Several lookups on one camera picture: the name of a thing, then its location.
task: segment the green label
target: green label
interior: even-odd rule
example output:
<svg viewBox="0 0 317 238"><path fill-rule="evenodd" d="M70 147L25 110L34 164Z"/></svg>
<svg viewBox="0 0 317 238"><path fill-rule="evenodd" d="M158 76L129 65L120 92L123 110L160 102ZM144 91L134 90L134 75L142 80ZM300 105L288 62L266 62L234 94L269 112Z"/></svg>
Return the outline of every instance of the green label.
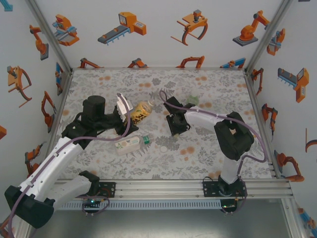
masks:
<svg viewBox="0 0 317 238"><path fill-rule="evenodd" d="M144 144L146 145L146 144L149 144L150 139L148 136L143 136L143 141L144 141Z"/></svg>

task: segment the table surface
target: table surface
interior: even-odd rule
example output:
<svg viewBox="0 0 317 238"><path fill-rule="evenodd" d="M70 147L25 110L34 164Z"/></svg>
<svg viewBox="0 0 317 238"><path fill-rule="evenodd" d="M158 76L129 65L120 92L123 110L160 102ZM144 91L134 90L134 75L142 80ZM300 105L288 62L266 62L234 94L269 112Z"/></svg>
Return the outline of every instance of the table surface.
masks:
<svg viewBox="0 0 317 238"><path fill-rule="evenodd" d="M71 86L62 112L55 142L61 132L82 111L82 102L91 95L106 99L105 113L112 113L117 92L135 106L140 101L155 100L153 112L138 124L135 135L154 136L145 148L118 156L113 142L92 141L63 171L60 179L73 179L88 170L101 179L202 179L217 178L223 166L224 155L216 134L193 126L178 138L172 137L166 121L167 110L159 98L163 89L169 97L186 104L190 95L199 98L198 106L220 114L238 112L243 120L259 132L254 111L245 84L243 71L231 70L159 70L159 69L93 69L74 71ZM99 135L115 138L114 129ZM167 152L160 148L165 146ZM248 152L263 158L257 140ZM271 178L268 163L246 159L241 176L245 179Z"/></svg>

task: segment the plastic bottle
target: plastic bottle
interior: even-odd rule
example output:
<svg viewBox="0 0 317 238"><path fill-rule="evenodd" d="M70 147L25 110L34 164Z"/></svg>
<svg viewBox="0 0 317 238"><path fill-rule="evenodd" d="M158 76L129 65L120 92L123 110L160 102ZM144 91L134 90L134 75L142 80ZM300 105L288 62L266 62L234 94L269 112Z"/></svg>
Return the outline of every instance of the plastic bottle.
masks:
<svg viewBox="0 0 317 238"><path fill-rule="evenodd" d="M152 112L152 107L155 105L154 100L148 100L147 102L141 101L135 107L134 112L130 114L134 125L140 123Z"/></svg>
<svg viewBox="0 0 317 238"><path fill-rule="evenodd" d="M143 148L147 144L151 143L153 139L153 135L137 135L117 142L115 144L115 148L118 155L125 155Z"/></svg>

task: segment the bottle cap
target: bottle cap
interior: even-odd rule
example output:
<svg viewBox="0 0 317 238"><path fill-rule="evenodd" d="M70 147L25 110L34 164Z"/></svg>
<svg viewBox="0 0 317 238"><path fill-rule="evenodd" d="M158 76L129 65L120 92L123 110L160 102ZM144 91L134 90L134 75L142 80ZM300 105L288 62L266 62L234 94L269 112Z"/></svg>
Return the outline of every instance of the bottle cap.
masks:
<svg viewBox="0 0 317 238"><path fill-rule="evenodd" d="M155 101L154 101L153 99L149 99L149 100L148 100L148 103L149 103L149 105L150 105L151 107L154 107L154 105L155 105Z"/></svg>

